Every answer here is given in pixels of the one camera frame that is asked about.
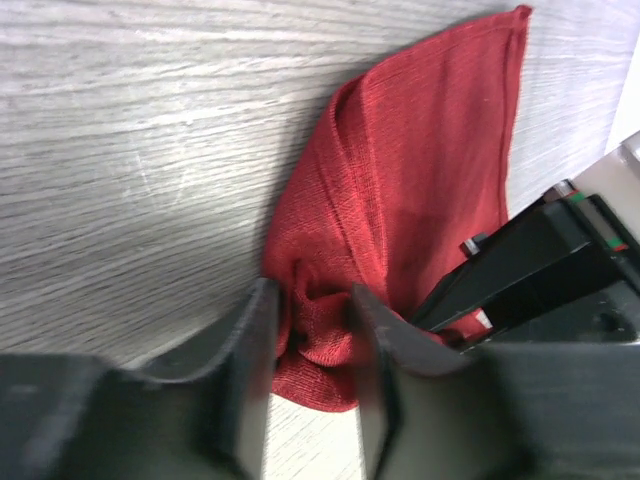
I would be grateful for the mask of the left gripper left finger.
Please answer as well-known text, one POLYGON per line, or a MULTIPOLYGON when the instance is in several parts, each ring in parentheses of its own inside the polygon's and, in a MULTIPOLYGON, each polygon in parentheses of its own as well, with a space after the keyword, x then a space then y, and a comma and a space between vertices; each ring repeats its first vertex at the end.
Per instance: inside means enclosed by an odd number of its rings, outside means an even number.
POLYGON ((280 294, 260 278, 227 315, 137 368, 1 358, 5 479, 258 479, 280 294))

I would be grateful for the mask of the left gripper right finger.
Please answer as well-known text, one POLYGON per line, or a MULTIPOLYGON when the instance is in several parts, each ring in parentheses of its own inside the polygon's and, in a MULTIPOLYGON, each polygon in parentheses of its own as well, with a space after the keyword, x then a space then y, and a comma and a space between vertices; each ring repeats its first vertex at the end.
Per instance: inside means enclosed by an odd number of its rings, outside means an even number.
POLYGON ((370 479, 635 479, 635 343, 452 350, 352 289, 360 438, 370 479))

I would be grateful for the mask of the red cloth napkin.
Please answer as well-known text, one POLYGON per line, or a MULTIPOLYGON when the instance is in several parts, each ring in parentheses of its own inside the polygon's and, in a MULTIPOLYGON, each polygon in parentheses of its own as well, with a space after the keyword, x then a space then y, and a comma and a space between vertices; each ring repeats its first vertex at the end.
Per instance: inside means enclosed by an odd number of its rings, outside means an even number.
POLYGON ((283 294, 275 394, 356 404, 353 284, 402 317, 508 218, 506 177, 532 10, 479 18, 378 63, 331 97, 277 203, 262 273, 283 294))

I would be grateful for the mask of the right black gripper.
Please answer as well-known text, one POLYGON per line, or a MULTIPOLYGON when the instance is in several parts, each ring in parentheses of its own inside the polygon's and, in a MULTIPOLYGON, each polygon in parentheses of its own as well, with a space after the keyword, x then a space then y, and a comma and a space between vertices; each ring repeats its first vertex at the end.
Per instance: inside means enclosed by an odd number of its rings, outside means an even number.
POLYGON ((626 230, 571 181, 496 233, 464 243, 466 262, 445 275, 410 319, 439 332, 472 313, 464 343, 636 343, 639 263, 626 230))

